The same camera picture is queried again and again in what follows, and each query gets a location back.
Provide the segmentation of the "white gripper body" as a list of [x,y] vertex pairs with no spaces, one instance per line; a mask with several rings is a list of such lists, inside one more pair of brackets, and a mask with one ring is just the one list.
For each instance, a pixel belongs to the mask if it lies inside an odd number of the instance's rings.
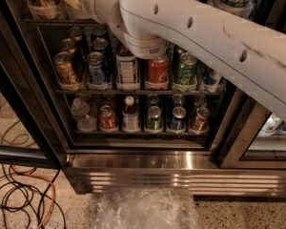
[[82,10],[95,22],[109,24],[120,15],[119,0],[79,0]]

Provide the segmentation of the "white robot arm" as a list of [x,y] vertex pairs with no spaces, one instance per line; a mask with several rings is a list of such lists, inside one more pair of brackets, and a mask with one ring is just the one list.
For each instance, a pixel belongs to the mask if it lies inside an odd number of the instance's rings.
[[64,0],[135,56],[183,48],[286,122],[286,34],[195,0]]

